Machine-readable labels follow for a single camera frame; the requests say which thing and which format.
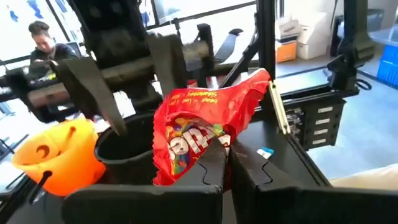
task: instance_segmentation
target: black jacket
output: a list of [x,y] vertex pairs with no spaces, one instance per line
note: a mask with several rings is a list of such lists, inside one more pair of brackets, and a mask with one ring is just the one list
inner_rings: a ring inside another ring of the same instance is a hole
[[56,44],[55,45],[55,54],[53,58],[51,57],[50,54],[45,53],[39,49],[35,49],[31,54],[30,54],[30,66],[29,66],[29,74],[37,76],[38,78],[44,76],[49,68],[42,65],[37,65],[34,63],[35,60],[54,60],[58,62],[59,60],[62,59],[77,59],[78,56],[73,50],[73,48],[67,44]]

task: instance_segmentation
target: orange box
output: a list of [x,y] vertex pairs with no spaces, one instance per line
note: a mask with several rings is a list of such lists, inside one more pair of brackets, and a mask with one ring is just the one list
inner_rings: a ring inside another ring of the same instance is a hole
[[276,63],[281,63],[296,59],[296,46],[297,46],[296,41],[284,45],[275,43]]

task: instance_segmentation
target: bucket handle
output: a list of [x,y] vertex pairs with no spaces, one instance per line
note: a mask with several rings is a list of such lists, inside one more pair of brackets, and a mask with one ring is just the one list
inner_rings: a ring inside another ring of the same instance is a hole
[[34,203],[34,201],[35,201],[35,199],[36,199],[36,197],[37,197],[37,194],[38,194],[39,191],[43,188],[45,182],[49,179],[49,177],[51,177],[51,175],[52,175],[52,172],[51,172],[51,171],[48,171],[48,170],[45,171],[45,172],[43,173],[42,179],[41,179],[40,182],[36,185],[35,189],[33,190],[32,194],[31,194],[30,197],[29,197],[29,204],[30,204],[30,205],[33,205],[33,203]]

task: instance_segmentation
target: skittles bag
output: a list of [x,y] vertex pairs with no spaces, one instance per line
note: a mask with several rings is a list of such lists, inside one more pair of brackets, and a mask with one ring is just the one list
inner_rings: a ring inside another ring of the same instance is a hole
[[232,87],[173,90],[154,116],[155,185],[170,185],[189,170],[216,136],[229,152],[236,136],[247,128],[269,84],[260,68]]

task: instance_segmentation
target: black bucket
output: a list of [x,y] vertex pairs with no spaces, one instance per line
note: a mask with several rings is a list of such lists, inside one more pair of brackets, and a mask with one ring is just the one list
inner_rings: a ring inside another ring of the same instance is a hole
[[128,135],[111,128],[97,140],[95,157],[106,166],[109,184],[150,185],[157,168],[153,163],[154,113],[125,118]]

